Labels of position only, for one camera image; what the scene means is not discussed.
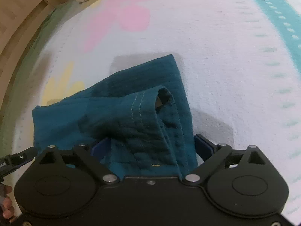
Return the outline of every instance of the white stitching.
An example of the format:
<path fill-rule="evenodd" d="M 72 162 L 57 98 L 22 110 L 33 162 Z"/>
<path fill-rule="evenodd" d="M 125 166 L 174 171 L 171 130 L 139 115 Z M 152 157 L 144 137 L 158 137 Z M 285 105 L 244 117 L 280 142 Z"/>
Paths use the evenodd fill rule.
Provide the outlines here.
<path fill-rule="evenodd" d="M 142 126 L 143 126 L 143 127 L 144 127 L 144 125 L 143 125 L 142 117 L 141 117 L 141 103 L 142 103 L 142 100 L 143 100 L 143 98 L 144 98 L 144 94 L 145 94 L 145 92 L 144 92 L 143 95 L 142 95 L 142 98 L 141 98 L 141 101 L 140 101 L 140 105 L 139 105 L 140 120 L 141 120 L 141 123 L 142 123 Z"/>
<path fill-rule="evenodd" d="M 144 128 L 145 131 L 146 131 L 145 134 L 146 134 L 146 136 L 147 136 L 148 143 L 151 144 L 150 138 L 148 137 L 147 130 L 146 130 L 144 124 L 143 124 L 142 116 L 141 116 L 141 103 L 142 103 L 142 100 L 143 100 L 143 98 L 144 98 L 144 94 L 145 94 L 145 91 L 143 92 L 143 95 L 142 95 L 142 98 L 141 98 L 141 101 L 140 101 L 140 105 L 139 105 L 139 113 L 140 113 L 141 124 L 142 124 L 143 128 Z"/>
<path fill-rule="evenodd" d="M 134 106 L 134 103 L 135 103 L 135 101 L 136 101 L 137 96 L 138 96 L 138 94 L 136 94 L 136 97 L 135 97 L 135 99 L 134 99 L 134 101 L 133 101 L 133 104 L 132 104 L 132 107 L 131 107 L 132 121 L 133 121 L 133 124 L 134 124 L 134 125 L 135 125 L 135 122 L 134 122 L 134 117 L 133 117 L 133 106 Z"/>

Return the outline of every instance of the teal shirt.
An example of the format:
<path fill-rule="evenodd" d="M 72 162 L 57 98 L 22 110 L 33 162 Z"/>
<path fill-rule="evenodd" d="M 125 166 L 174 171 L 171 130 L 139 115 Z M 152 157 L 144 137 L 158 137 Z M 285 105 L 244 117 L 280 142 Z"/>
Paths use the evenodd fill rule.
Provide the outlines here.
<path fill-rule="evenodd" d="M 53 105 L 37 106 L 33 121 L 34 146 L 41 151 L 109 137 L 111 149 L 100 162 L 121 178 L 182 177 L 197 167 L 191 113 L 172 55 L 119 71 Z"/>

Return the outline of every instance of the yellow pattern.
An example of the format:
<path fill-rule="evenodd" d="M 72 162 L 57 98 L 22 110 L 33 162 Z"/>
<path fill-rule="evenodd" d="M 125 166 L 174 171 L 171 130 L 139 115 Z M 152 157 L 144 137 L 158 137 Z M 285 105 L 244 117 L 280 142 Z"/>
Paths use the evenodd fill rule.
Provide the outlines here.
<path fill-rule="evenodd" d="M 69 97 L 81 90 L 85 89 L 85 84 L 82 81 L 74 82 L 69 88 L 70 77 L 73 72 L 74 62 L 67 64 L 61 77 L 57 80 L 50 77 L 46 84 L 45 90 L 41 99 L 41 106 L 48 106 L 61 101 L 63 98 Z"/>
<path fill-rule="evenodd" d="M 92 3 L 92 4 L 90 5 L 90 7 L 92 7 L 92 8 L 98 7 L 98 5 L 100 4 L 100 1 L 101 1 L 101 0 L 98 0 L 98 1 L 96 1 L 96 2 L 94 2 L 94 3 Z"/>

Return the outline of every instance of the teal stripe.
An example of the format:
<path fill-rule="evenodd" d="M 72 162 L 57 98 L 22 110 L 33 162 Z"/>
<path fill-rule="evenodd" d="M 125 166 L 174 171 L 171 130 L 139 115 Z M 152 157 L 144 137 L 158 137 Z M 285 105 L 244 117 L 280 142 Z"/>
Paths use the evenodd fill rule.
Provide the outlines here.
<path fill-rule="evenodd" d="M 301 17 L 286 0 L 255 0 L 278 30 L 301 76 Z"/>

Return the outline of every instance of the teal cloth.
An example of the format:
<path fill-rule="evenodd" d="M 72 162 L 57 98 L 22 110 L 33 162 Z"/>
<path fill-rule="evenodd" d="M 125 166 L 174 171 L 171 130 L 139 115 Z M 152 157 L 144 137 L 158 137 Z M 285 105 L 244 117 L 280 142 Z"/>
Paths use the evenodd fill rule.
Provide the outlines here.
<path fill-rule="evenodd" d="M 159 97 L 162 105 L 155 106 Z M 197 167 L 192 118 L 172 55 L 119 71 L 50 106 L 33 110 L 34 146 L 71 149 L 111 138 L 100 160 L 119 177 L 180 178 Z"/>

